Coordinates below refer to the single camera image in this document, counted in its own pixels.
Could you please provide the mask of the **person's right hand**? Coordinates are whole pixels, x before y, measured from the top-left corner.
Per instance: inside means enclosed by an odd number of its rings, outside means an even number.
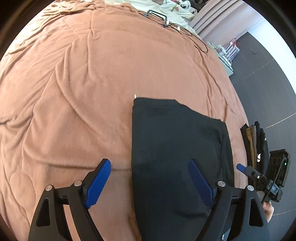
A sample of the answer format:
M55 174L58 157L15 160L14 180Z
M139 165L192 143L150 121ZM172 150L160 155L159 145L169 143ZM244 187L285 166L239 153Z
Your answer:
M262 208L264 210L264 214L266 216L267 222L270 222L270 220L273 216L273 213L274 213L274 207L272 206L272 204L270 202L263 202Z

